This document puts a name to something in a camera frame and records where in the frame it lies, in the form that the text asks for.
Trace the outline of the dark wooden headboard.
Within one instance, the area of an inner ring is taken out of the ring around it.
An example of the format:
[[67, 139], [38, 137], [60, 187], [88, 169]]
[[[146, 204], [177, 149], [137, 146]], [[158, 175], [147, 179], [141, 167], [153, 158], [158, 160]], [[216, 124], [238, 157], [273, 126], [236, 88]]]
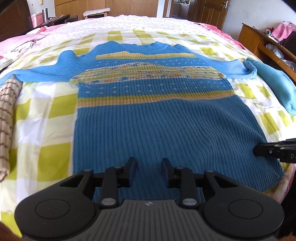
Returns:
[[33, 25], [27, 1], [1, 1], [0, 24], [1, 41], [32, 30]]

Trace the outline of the wooden wardrobe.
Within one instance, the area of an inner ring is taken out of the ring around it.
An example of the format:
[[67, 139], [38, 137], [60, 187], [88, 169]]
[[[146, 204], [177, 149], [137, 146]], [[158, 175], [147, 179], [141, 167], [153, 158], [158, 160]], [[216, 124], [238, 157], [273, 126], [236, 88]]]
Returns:
[[155, 17], [157, 0], [55, 0], [55, 14], [84, 19], [85, 11], [110, 8], [109, 16], [136, 15]]

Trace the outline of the dark bedside table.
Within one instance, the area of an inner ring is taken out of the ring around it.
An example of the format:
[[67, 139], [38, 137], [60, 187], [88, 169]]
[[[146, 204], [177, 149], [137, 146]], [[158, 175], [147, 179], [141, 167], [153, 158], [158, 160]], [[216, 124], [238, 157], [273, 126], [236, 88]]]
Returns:
[[50, 26], [54, 26], [54, 25], [60, 25], [60, 24], [65, 24], [65, 23], [70, 23], [70, 22], [75, 22], [78, 21], [78, 16], [72, 16], [70, 17], [70, 15], [61, 15], [59, 17], [54, 17], [54, 18], [50, 18], [47, 22], [40, 24], [38, 27], [50, 27]]

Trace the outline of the teal folded garment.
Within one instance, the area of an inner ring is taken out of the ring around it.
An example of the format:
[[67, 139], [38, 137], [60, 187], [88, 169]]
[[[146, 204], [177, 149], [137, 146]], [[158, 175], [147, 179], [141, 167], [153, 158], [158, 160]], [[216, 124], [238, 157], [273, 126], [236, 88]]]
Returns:
[[286, 111], [295, 115], [295, 84], [283, 71], [251, 58], [247, 58], [243, 64], [249, 70], [256, 70]]

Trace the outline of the blue striped knit sweater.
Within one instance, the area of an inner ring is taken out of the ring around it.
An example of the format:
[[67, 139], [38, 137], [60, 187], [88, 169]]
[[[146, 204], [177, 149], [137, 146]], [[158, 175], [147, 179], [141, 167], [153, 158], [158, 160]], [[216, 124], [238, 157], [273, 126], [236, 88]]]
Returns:
[[162, 199], [177, 197], [161, 180], [163, 158], [197, 173], [213, 169], [261, 192], [281, 181], [277, 159], [253, 155], [266, 136], [229, 82], [256, 78], [243, 62], [212, 60], [182, 45], [110, 41], [9, 76], [77, 88], [71, 174], [102, 172], [135, 157], [135, 183], [120, 196]]

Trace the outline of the beige brown striped folded garment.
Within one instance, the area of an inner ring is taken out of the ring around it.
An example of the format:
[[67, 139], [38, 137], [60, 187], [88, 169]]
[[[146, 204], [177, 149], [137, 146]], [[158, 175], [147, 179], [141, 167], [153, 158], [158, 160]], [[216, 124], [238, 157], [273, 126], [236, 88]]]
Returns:
[[11, 147], [11, 137], [13, 133], [13, 110], [16, 99], [22, 89], [22, 82], [13, 75], [1, 86], [1, 182], [10, 174], [9, 150]]

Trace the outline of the pink pillow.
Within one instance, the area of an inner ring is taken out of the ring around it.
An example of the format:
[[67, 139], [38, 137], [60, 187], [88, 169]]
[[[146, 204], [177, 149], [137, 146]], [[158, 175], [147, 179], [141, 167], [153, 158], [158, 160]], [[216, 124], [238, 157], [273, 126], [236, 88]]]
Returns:
[[21, 35], [6, 39], [1, 42], [1, 59], [15, 58], [21, 53], [27, 51], [36, 45], [38, 40], [43, 39], [46, 35], [43, 34], [29, 34]]

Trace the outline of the pink floral quilt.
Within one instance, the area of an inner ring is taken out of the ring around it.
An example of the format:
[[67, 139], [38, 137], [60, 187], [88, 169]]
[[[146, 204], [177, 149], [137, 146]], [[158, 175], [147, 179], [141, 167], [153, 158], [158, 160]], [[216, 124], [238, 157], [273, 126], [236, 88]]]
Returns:
[[30, 31], [21, 36], [8, 38], [1, 41], [1, 71], [14, 63], [29, 49], [32, 49], [39, 40], [50, 35], [54, 30], [62, 27], [63, 24], [44, 26]]

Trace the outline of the pink cloth on cabinet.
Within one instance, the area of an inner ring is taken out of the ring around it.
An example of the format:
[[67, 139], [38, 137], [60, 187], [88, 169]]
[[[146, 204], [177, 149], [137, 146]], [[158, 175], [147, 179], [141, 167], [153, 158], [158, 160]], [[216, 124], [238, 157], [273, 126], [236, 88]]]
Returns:
[[271, 35], [278, 41], [286, 39], [292, 32], [296, 31], [296, 25], [292, 22], [282, 22], [271, 33]]

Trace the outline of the pink storage box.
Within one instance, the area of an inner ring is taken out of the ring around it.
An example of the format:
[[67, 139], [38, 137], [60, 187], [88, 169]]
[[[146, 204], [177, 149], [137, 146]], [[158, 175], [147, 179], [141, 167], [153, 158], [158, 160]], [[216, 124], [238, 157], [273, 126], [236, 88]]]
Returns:
[[42, 25], [45, 22], [44, 14], [41, 12], [31, 15], [31, 21], [34, 28]]

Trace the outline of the brown wooden door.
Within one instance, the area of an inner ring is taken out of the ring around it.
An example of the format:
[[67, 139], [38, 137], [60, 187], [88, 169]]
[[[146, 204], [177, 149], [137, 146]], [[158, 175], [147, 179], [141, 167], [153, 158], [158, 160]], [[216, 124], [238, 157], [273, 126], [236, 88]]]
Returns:
[[197, 22], [213, 25], [222, 30], [229, 0], [203, 0], [198, 10]]

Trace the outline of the small stool with white cushion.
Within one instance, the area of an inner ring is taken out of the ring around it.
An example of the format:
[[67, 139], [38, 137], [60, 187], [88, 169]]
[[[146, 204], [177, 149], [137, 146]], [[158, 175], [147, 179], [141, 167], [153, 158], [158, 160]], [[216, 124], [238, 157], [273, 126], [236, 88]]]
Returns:
[[95, 9], [95, 10], [85, 11], [83, 13], [83, 16], [85, 19], [102, 18], [102, 17], [106, 17], [109, 12], [110, 12], [110, 8]]

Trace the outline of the metal thermos bottle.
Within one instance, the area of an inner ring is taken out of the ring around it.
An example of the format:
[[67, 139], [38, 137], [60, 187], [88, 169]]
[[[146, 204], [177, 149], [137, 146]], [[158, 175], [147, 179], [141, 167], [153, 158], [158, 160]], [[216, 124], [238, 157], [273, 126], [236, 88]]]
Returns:
[[44, 17], [44, 22], [46, 23], [49, 20], [49, 16], [48, 16], [48, 8], [44, 8], [42, 10], [43, 12], [43, 17]]

